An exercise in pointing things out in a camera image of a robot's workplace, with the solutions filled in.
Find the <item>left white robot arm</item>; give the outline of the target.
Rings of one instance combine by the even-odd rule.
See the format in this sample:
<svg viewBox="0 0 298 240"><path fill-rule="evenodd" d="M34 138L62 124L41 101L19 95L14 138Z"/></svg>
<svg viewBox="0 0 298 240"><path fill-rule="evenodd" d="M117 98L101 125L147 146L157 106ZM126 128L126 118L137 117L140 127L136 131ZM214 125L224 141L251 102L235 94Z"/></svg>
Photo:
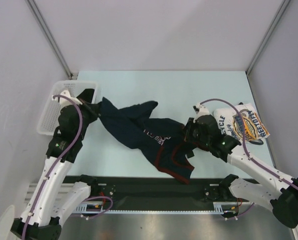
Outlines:
<svg viewBox="0 0 298 240"><path fill-rule="evenodd" d="M83 174L56 203L63 181L83 147L87 128L99 116L98 104L82 100L60 109L41 177L27 207L11 226L10 231L15 236L22 240L57 240L74 210L86 199L94 200L99 196L97 179Z"/></svg>

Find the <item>navy tank top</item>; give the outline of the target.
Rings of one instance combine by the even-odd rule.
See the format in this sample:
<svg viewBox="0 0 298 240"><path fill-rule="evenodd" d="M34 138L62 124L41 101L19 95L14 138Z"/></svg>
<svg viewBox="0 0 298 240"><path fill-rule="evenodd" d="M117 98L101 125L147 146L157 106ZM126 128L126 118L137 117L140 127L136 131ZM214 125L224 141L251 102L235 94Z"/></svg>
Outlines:
<svg viewBox="0 0 298 240"><path fill-rule="evenodd" d="M170 118L152 118L158 102L117 108L109 99L92 106L103 127L118 142L132 150L139 150L159 171L183 184L189 184L195 169L188 159L196 146L185 141L184 125Z"/></svg>

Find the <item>white tank top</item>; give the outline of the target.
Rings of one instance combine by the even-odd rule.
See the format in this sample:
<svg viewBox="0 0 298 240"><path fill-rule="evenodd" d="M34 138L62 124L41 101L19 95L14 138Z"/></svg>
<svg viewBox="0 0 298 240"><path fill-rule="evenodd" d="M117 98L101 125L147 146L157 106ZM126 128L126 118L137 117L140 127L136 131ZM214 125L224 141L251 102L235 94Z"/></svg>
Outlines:
<svg viewBox="0 0 298 240"><path fill-rule="evenodd" d="M230 135L242 142L245 140L253 145L263 145L270 133L262 123L256 109L250 103L240 103L234 108L218 108L213 111L222 134Z"/></svg>

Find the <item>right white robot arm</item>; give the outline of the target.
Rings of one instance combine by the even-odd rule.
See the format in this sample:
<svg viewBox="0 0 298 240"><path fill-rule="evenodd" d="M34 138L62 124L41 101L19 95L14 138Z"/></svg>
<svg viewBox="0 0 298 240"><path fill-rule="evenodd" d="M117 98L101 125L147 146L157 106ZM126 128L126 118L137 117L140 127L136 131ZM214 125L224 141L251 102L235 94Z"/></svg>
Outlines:
<svg viewBox="0 0 298 240"><path fill-rule="evenodd" d="M223 134L212 115L190 117L183 131L186 141L205 145L214 157L256 181L247 183L238 176L227 176L225 185L219 188L224 200L231 201L234 197L248 200L269 210L284 226L290 229L298 226L298 177L266 164L239 140Z"/></svg>

